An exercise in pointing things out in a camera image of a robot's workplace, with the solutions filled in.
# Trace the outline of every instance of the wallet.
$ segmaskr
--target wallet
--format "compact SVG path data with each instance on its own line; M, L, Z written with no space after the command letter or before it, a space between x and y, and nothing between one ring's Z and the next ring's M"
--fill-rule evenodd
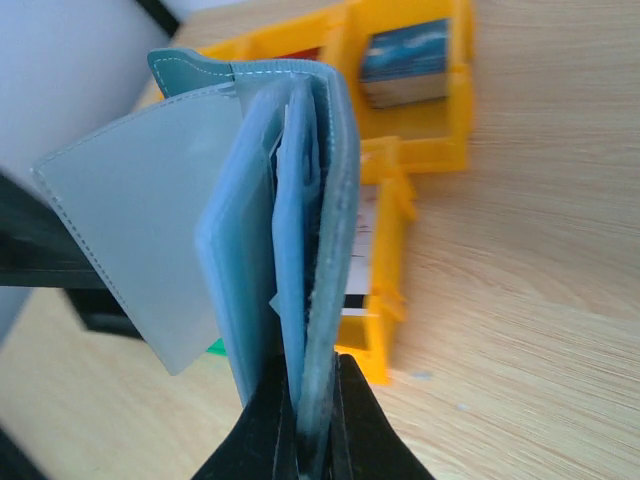
M284 351L301 475L327 442L360 140L328 65L148 56L165 100L35 179L167 370L224 340L243 404Z

